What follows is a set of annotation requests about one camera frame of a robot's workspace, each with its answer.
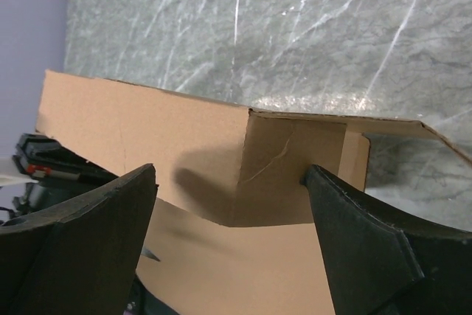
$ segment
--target gray marble tabletop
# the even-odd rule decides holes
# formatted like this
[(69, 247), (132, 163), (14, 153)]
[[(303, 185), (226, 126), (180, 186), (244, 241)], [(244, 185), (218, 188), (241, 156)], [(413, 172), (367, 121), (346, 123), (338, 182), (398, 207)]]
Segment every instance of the gray marble tabletop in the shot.
[[(472, 154), (472, 0), (69, 0), (66, 71), (261, 108), (419, 119)], [(472, 169), (371, 136), (367, 192), (472, 230)]]

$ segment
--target cardboard box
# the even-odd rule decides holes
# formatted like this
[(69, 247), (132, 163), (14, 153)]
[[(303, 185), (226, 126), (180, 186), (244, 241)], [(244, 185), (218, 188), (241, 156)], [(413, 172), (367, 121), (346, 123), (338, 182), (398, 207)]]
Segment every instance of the cardboard box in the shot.
[(160, 184), (138, 275), (182, 315), (334, 314), (308, 191), (311, 164), (363, 190), (364, 133), (438, 139), (419, 121), (260, 111), (47, 72), (37, 131), (122, 175)]

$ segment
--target purple wall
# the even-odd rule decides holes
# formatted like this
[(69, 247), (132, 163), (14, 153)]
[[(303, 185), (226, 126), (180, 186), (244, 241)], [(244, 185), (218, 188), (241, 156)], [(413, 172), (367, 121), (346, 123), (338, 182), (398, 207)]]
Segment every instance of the purple wall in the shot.
[[(45, 69), (62, 70), (67, 0), (0, 0), (0, 156), (33, 132)], [(0, 205), (12, 193), (0, 191)]]

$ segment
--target cardboard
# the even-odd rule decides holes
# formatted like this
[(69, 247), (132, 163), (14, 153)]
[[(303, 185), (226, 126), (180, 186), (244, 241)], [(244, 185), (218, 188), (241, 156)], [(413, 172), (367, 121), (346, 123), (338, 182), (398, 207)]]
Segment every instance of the cardboard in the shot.
[(318, 164), (363, 190), (362, 134), (438, 139), (472, 165), (419, 121), (262, 111), (55, 72), (37, 130), (118, 175), (155, 164), (145, 246), (160, 262), (142, 257), (137, 272), (181, 315), (334, 314), (299, 180)]

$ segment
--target open cardboard box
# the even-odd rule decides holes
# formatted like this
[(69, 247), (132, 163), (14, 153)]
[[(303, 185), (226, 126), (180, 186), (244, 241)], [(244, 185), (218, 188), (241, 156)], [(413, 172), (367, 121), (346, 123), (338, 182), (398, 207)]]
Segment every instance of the open cardboard box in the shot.
[(299, 180), (311, 164), (363, 190), (365, 133), (438, 139), (419, 121), (260, 111), (46, 72), (37, 131), (122, 175), (156, 166), (159, 200), (137, 273), (182, 315), (334, 314)]

